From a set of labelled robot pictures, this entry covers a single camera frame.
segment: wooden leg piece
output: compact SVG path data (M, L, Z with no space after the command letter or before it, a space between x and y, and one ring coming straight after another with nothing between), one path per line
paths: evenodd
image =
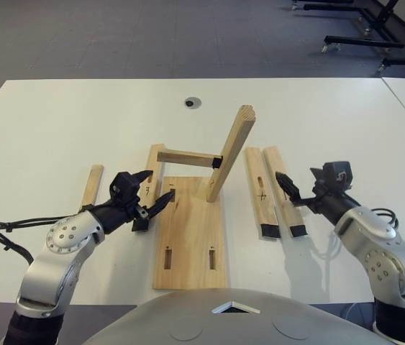
M286 173L285 165L283 164L278 148L268 147L263 150L263 154L265 155L266 165L273 183L278 208L281 210L282 217L290 229L292 237L307 235L306 226L304 225L300 210L293 206L282 188L276 182L276 171Z
M163 193L175 199L162 211L153 288L195 289L227 286L220 197L206 202L210 178L166 177Z
M101 176L103 175L103 165L95 164L92 165L90 169L90 173L88 174L86 189L84 190L84 194L81 201L81 207L79 211L88 205L95 204L96 195L99 192Z
M138 196L140 205L148 208L154 205L160 192L160 174L163 164L158 162L158 152L164 150L164 144L151 145L150 153L147 156L146 170L152 170L153 174L140 184ZM149 221L140 219L133 222L132 231L147 231Z
M174 149L160 149L158 152L159 162L195 165L197 167L220 167L222 159L222 156L176 151Z
M274 210L273 195L270 193L268 175L263 166L261 151L257 147L245 149L245 160L250 182L252 202L261 234L265 237L280 238L279 223Z
M223 183L228 176L237 155L250 133L256 117L252 106L241 106L237 112L236 119L232 124L231 131L224 143L221 153L223 161L219 169L215 169L210 178L210 184L207 188L207 201L213 203L222 189Z

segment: black tape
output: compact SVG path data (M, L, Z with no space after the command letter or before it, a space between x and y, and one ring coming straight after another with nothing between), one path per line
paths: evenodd
M290 226L290 232L291 232L292 237L300 237L300 236L304 236L304 235L308 234L306 232L305 225Z
M261 236L280 239L279 225L261 224Z
M214 157L214 160L211 163L211 167L214 169L218 169L219 167L222 166L222 162L223 162L223 157L221 157L221 158Z

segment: black cable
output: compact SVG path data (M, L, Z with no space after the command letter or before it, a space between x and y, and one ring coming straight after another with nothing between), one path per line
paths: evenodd
M389 208L372 208L372 211L375 212L377 216L384 216L384 217L389 217L391 220L389 221L389 224L397 230L399 227L399 220L397 219L396 214L390 210Z
M69 216L60 216L60 217L45 217L45 218L31 218L31 219L24 219L22 221L13 221L10 223L4 223L0 221L0 231L5 230L6 232L12 232L15 229L23 229L23 228L32 228L33 226L42 226L42 225L50 225L54 224L57 221L64 219ZM9 249L13 250L14 252L22 255L27 261L28 264L32 264L33 257L32 255L26 250L26 248L20 246L12 242L6 236L4 236L0 232L0 243L4 245L4 250L7 251Z

